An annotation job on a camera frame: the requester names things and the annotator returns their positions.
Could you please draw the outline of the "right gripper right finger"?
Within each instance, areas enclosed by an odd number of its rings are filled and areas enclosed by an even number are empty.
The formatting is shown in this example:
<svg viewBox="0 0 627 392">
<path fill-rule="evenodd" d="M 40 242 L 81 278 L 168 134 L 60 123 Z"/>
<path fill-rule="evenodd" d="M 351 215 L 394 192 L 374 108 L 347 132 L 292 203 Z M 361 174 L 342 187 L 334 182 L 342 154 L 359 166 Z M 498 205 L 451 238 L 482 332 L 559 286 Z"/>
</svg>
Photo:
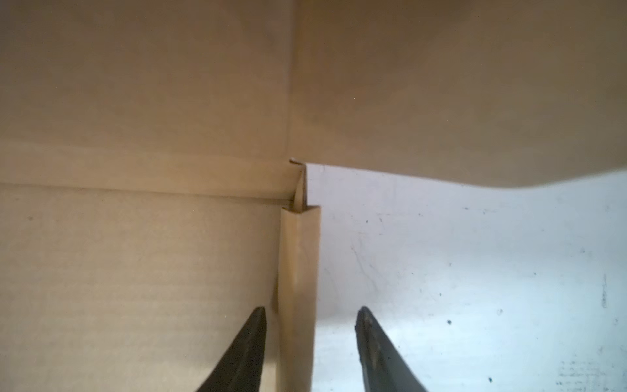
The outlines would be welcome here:
<svg viewBox="0 0 627 392">
<path fill-rule="evenodd" d="M 366 392 L 426 392 L 369 308 L 357 313 L 355 332 Z"/>
</svg>

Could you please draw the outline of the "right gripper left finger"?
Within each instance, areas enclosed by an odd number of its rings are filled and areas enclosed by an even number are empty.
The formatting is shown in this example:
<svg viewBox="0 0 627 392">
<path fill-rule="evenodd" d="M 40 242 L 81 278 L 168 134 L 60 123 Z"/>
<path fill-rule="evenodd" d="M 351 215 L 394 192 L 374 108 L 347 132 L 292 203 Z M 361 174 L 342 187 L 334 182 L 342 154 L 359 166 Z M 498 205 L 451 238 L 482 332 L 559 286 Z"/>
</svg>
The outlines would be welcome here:
<svg viewBox="0 0 627 392">
<path fill-rule="evenodd" d="M 197 392 L 259 392 L 265 360 L 267 318 L 256 307 Z"/>
</svg>

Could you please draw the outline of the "brown cardboard box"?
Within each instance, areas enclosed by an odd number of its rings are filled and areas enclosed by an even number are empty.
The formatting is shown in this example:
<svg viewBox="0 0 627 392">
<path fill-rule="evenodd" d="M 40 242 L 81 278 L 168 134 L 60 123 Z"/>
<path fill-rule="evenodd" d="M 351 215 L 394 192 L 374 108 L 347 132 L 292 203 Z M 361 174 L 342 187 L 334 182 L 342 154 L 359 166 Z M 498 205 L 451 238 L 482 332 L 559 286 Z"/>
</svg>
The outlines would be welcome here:
<svg viewBox="0 0 627 392">
<path fill-rule="evenodd" d="M 4 1 L 1 388 L 626 388 L 623 1 Z"/>
</svg>

